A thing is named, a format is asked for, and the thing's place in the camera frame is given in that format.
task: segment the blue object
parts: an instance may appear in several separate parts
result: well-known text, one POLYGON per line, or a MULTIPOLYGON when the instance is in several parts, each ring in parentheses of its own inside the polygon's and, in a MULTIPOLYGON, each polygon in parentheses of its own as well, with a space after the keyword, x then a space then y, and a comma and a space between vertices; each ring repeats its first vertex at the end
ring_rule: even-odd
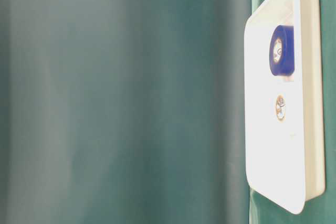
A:
POLYGON ((277 26, 269 47, 269 66, 274 76, 294 72, 294 33, 292 26, 277 26))

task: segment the green backdrop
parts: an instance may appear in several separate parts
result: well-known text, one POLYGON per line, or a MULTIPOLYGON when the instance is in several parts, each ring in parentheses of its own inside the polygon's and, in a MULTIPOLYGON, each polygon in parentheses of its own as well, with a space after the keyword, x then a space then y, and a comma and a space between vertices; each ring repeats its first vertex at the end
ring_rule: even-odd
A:
MULTIPOLYGON (((263 0, 252 0, 253 10, 263 0)), ((250 191, 250 223, 251 224, 289 224, 289 223, 335 223, 336 222, 336 127, 333 117, 336 114, 336 77, 334 76, 336 59, 334 43, 336 34, 336 0, 320 0, 321 39, 322 39, 322 72, 324 103, 324 141, 326 191, 315 199, 306 202, 303 212, 293 215, 276 204, 250 191)))
POLYGON ((247 223, 250 9, 0 0, 0 222, 247 223))

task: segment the green surface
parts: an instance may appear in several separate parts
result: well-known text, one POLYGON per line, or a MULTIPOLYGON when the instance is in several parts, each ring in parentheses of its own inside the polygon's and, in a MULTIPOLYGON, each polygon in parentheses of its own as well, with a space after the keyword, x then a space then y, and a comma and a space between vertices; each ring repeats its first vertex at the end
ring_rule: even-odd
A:
POLYGON ((0 7, 0 223, 248 222, 250 0, 0 7))
MULTIPOLYGON (((256 8, 263 0, 252 0, 256 8)), ((320 0, 321 7, 321 39, 322 39, 322 72, 324 103, 324 141, 326 191, 315 199, 306 202, 303 212, 293 215, 276 204, 250 191, 250 223, 251 224, 290 224, 290 223, 336 223, 336 125, 333 121, 336 114, 336 0, 320 0)))

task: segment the blue tape roll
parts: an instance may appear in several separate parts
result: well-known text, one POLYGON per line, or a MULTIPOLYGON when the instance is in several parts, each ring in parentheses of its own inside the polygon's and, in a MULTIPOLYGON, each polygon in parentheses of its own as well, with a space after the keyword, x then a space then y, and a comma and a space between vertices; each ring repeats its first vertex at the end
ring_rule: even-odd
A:
POLYGON ((294 32, 292 26, 277 26, 269 47, 269 66, 274 76, 294 72, 294 32))

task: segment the green fabric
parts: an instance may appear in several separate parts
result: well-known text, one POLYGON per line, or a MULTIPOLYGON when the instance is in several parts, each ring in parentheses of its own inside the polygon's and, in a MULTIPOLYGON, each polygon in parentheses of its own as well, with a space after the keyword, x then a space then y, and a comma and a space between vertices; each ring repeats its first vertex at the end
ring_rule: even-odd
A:
MULTIPOLYGON (((263 0, 252 0, 256 8, 263 0)), ((333 121, 336 114, 336 0, 320 0, 321 6, 321 38, 322 38, 322 72, 324 103, 324 141, 326 165, 326 191, 315 199, 306 202, 303 212, 293 215, 276 204, 250 191, 250 223, 251 224, 290 224, 290 223, 335 223, 336 222, 336 126, 333 121)))
POLYGON ((0 223, 248 222, 250 0, 0 7, 0 223))

